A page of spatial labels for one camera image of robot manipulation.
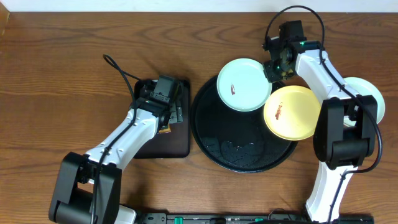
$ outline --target white wall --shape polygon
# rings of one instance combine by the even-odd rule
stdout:
[[[398,12],[398,0],[0,0],[11,12]]]

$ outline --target yellow plate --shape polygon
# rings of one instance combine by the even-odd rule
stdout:
[[[278,137],[298,141],[313,135],[320,109],[319,101],[310,89],[286,86],[268,98],[264,119]]]

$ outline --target white plate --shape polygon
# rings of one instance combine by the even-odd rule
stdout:
[[[376,121],[379,123],[383,119],[384,113],[386,112],[386,104],[380,91],[372,84],[362,78],[349,77],[345,78],[344,81],[349,84],[354,90],[358,91],[363,96],[372,95],[377,101],[377,118]],[[355,121],[350,121],[348,118],[344,119],[344,124],[347,126],[354,126]]]
[[[271,94],[261,63],[240,58],[227,63],[217,78],[217,91],[223,102],[237,111],[260,108]]]

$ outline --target white arm segment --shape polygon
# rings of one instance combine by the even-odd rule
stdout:
[[[341,77],[334,66],[330,63],[328,53],[323,51],[322,57],[325,59],[325,64],[333,76],[345,86],[346,90],[353,95],[357,95],[358,92],[344,81],[343,77]],[[350,98],[345,92],[340,90],[338,85],[330,78],[325,68],[323,68],[323,65],[320,64],[319,50],[307,50],[304,53],[299,54],[297,56],[295,70],[314,92],[320,104],[322,104],[323,100],[333,97],[337,97],[341,100]]]
[[[119,205],[118,216],[116,217],[114,224],[134,224],[136,217],[136,211],[123,205]]]
[[[131,122],[134,110],[131,109],[127,113],[124,121],[116,130],[112,132],[101,144],[86,152],[89,160],[99,162],[104,148]],[[112,146],[109,154],[105,157],[103,164],[113,163],[117,168],[124,170],[131,159],[136,155],[138,150],[151,140],[158,127],[159,119],[146,110],[137,109],[137,118],[134,125],[131,126],[116,143]]]
[[[305,208],[307,209],[311,221],[318,221],[320,223],[328,221],[330,205],[335,197],[341,175],[347,170],[357,169],[358,167],[354,166],[341,166],[337,167],[335,170],[331,170],[326,163],[319,162],[317,179],[315,181],[312,194],[305,204]],[[352,176],[352,174],[347,174],[346,179],[343,181],[343,185],[341,186],[335,206],[331,213],[332,221],[339,216],[338,210],[340,202]]]
[[[353,95],[358,92],[352,89],[336,71],[334,66],[330,63],[328,54],[323,51],[322,57],[325,59],[325,64],[336,79],[345,86]],[[319,50],[307,50],[297,56],[296,72],[304,79],[315,96],[318,98],[320,104],[323,100],[337,97],[341,100],[349,99],[350,97],[340,90],[339,86],[331,79],[323,65],[320,63]],[[324,162],[319,163],[317,180],[313,188],[310,198],[307,200],[305,206],[312,221],[327,222],[330,205],[333,197],[336,194],[338,184],[340,182],[341,174],[346,170],[356,170],[357,167],[344,166],[337,167],[336,170],[330,170]],[[352,174],[347,175],[339,192],[335,207],[333,208],[331,219],[338,218],[338,210],[341,199],[343,198],[349,179]]]

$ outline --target black base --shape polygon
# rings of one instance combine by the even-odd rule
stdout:
[[[137,224],[250,224],[250,223],[316,223],[305,217],[289,213],[271,215],[166,215],[165,213],[143,213],[136,218]],[[369,215],[340,215],[333,224],[374,224]]]
[[[78,188],[79,183],[94,179],[96,164],[87,156],[69,152],[62,160],[52,195],[49,219],[57,223],[88,224],[93,194]],[[96,224],[114,223],[119,210],[122,170],[108,164],[99,175]]]

